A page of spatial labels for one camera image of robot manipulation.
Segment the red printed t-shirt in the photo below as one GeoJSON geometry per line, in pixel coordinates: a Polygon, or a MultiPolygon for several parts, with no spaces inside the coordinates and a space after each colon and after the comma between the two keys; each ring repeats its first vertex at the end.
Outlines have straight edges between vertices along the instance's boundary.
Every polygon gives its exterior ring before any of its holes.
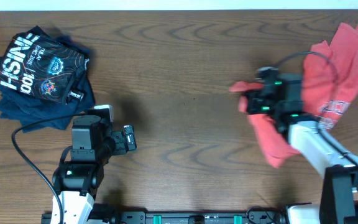
{"type": "MultiPolygon", "coordinates": [[[[331,129],[358,95],[358,25],[341,23],[331,42],[311,46],[303,61],[301,74],[303,109],[312,114],[323,129],[331,129]]],[[[300,154],[274,128],[266,114],[249,114],[248,90],[261,89],[263,83],[235,82],[231,92],[240,93],[238,110],[247,118],[266,161],[279,168],[287,158],[300,154]]]]}

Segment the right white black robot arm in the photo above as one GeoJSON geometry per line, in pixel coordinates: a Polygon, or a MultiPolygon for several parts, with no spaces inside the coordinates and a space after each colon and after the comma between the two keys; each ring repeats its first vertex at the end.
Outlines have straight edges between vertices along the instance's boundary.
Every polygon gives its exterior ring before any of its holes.
{"type": "Polygon", "coordinates": [[[358,156],[348,151],[304,111],[297,74],[263,75],[263,87],[248,90],[249,114],[266,114],[291,147],[301,152],[323,178],[318,205],[290,205],[287,223],[358,224],[358,156]]]}

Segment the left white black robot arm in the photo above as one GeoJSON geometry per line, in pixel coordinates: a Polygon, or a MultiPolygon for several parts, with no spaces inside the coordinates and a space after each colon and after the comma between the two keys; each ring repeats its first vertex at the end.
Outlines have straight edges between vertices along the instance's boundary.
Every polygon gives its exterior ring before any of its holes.
{"type": "Polygon", "coordinates": [[[112,156],[135,151],[134,128],[112,128],[110,116],[84,115],[73,120],[72,145],[64,150],[53,174],[51,214],[42,215],[42,223],[118,223],[114,208],[96,203],[104,179],[104,166],[112,156]]]}

